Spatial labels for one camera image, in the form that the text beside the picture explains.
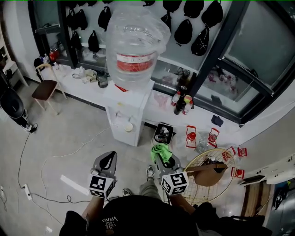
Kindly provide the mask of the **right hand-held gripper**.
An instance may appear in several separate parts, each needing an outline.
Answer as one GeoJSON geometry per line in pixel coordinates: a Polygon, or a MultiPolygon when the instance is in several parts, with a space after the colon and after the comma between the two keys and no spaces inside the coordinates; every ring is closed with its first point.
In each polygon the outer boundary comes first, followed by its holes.
{"type": "Polygon", "coordinates": [[[189,180],[178,157],[172,155],[168,160],[162,160],[157,153],[155,160],[159,171],[159,183],[167,195],[183,193],[189,185],[189,180]]]}

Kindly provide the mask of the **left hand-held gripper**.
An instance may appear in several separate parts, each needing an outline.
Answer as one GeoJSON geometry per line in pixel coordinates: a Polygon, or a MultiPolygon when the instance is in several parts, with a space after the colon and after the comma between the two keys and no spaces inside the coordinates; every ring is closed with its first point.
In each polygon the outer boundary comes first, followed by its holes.
{"type": "Polygon", "coordinates": [[[94,161],[90,172],[89,191],[92,196],[107,199],[116,184],[117,153],[106,152],[94,161]]]}

